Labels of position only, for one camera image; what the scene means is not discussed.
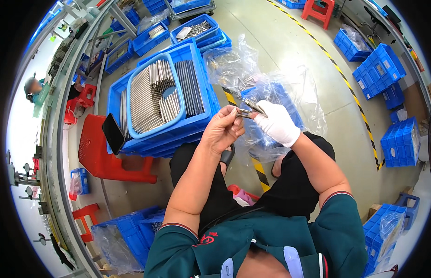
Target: concrete floor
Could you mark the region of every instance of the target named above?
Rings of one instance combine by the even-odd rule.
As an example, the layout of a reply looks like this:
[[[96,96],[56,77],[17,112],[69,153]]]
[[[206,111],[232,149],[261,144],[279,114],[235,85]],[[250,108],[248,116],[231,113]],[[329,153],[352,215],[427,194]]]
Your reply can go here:
[[[302,28],[266,0],[216,0],[215,2],[217,9],[212,18],[233,40],[233,45],[237,45],[236,41],[240,34],[245,34],[247,44],[259,52],[261,72],[285,70],[291,64],[305,64],[309,68],[316,82],[319,103],[328,126],[326,139],[333,145],[336,162],[350,182],[361,218],[366,217],[368,209],[373,203],[393,203],[405,186],[415,185],[421,170],[418,165],[404,168],[383,167],[380,171],[376,170],[373,148],[364,121],[347,85],[329,58]],[[365,100],[362,90],[352,76],[352,72],[359,63],[348,62],[334,44],[333,39],[342,23],[338,19],[332,18],[329,30],[325,31],[316,19],[301,19],[302,10],[284,9],[317,38],[350,82],[367,117],[381,162],[383,153],[380,139],[391,125],[389,111],[385,107],[382,96],[369,101]],[[169,26],[169,30],[178,25],[178,22],[173,22]],[[169,40],[166,40],[144,57],[169,45]],[[100,115],[106,115],[109,86],[133,69],[140,59],[135,54],[113,74],[104,73],[98,103]],[[227,100],[222,88],[218,85],[213,87],[220,105],[226,105]],[[84,116],[81,117],[77,125],[69,130],[70,169],[79,167],[77,150],[84,118]],[[225,177],[226,184],[236,184],[248,192],[261,195],[263,191],[255,169],[252,166],[242,165],[239,161],[240,155],[237,153],[237,157],[229,166]],[[168,162],[168,159],[154,161],[153,173],[158,175],[158,182],[155,185],[104,180],[111,217],[114,218],[155,204],[166,206],[172,192]],[[270,184],[275,180],[269,174],[271,166],[272,163],[263,165]],[[89,177],[89,186],[91,194],[81,196],[76,202],[77,205],[83,207],[97,202],[102,208],[98,220],[110,219],[104,209],[105,201],[100,179]],[[318,213],[318,210],[313,212],[312,220]]]

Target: worker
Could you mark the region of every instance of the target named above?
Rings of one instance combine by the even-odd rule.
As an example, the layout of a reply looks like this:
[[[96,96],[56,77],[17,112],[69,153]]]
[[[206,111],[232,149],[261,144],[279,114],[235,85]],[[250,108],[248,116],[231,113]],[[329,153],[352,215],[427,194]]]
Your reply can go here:
[[[274,185],[241,207],[224,181],[245,132],[235,106],[222,108],[198,145],[170,161],[174,191],[150,248],[145,277],[360,277],[367,262],[364,232],[350,185],[331,144],[301,132],[284,106],[257,103],[249,114],[291,151],[275,161]],[[319,203],[320,213],[308,223]]]
[[[27,82],[25,82],[25,85],[23,86],[25,97],[31,103],[35,103],[38,100],[39,93],[42,90],[42,86],[44,86],[45,84],[45,78],[41,80],[37,80],[35,76],[36,76],[36,73],[34,73],[33,77],[30,77],[27,80]],[[68,93],[68,100],[78,97],[82,89],[83,87],[81,85],[81,76],[78,74],[75,83],[70,86],[70,91]]]

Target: white cotton glove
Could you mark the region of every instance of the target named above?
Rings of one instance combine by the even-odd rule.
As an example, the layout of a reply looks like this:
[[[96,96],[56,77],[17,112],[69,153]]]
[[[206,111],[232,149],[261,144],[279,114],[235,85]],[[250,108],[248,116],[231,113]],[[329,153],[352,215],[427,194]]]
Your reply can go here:
[[[270,103],[269,101],[259,101],[257,105],[263,109],[268,118],[259,113],[254,118],[254,122],[266,134],[285,147],[290,148],[293,146],[300,136],[300,128],[294,124],[287,109],[283,105]]]

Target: smartphone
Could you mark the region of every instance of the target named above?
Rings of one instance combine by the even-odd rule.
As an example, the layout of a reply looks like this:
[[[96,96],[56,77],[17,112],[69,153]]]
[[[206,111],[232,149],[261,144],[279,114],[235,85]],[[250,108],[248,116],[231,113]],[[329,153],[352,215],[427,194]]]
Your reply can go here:
[[[102,130],[113,154],[117,155],[124,145],[125,138],[112,113],[107,115]]]

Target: yellow and black floor tape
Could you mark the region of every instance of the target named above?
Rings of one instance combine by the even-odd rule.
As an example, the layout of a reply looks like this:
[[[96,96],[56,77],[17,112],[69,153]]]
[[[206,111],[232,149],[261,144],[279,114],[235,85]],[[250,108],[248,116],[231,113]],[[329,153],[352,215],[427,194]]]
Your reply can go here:
[[[350,89],[350,92],[353,95],[353,98],[354,98],[354,100],[355,100],[355,102],[357,104],[357,107],[359,108],[359,111],[361,112],[362,119],[364,120],[365,126],[366,126],[367,131],[368,131],[368,136],[370,137],[370,141],[372,142],[373,152],[374,152],[375,161],[376,161],[376,170],[379,171],[379,169],[381,169],[382,166],[384,165],[385,159],[382,160],[381,164],[379,163],[379,161],[378,161],[378,155],[376,153],[375,142],[373,141],[373,135],[372,135],[372,132],[370,131],[370,126],[368,125],[367,118],[365,117],[365,114],[364,114],[364,111],[362,110],[361,104],[359,103],[359,100],[357,99],[355,93],[353,92],[352,86],[350,86],[350,83],[346,79],[345,75],[342,73],[341,69],[336,64],[336,62],[333,60],[333,58],[330,56],[330,54],[327,52],[327,50],[320,44],[320,42],[304,26],[302,26],[300,24],[299,21],[297,21],[297,19],[295,19],[294,17],[292,17],[284,9],[280,8],[279,5],[277,5],[276,3],[273,3],[271,0],[267,0],[267,1],[269,3],[271,3],[274,7],[278,8],[281,12],[283,12],[284,14],[286,14],[297,25],[299,25],[308,34],[308,36],[310,36],[314,40],[314,42],[316,42],[316,44],[320,47],[320,49],[322,49],[322,51],[325,53],[325,55],[327,55],[327,57],[330,59],[330,62],[334,65],[334,67],[336,68],[336,70],[341,74],[343,80],[345,81],[345,83],[347,84],[348,88]]]
[[[225,95],[226,95],[226,98],[228,99],[229,104],[238,107],[237,102],[235,101],[231,92],[226,88],[223,88],[223,91],[225,92]],[[270,189],[270,185],[269,185],[267,176],[265,175],[265,171],[263,170],[262,163],[260,163],[259,158],[251,157],[251,160],[252,160],[252,163],[254,164],[255,171],[257,172],[257,175],[259,177],[260,185],[262,186],[263,192],[268,191]]]

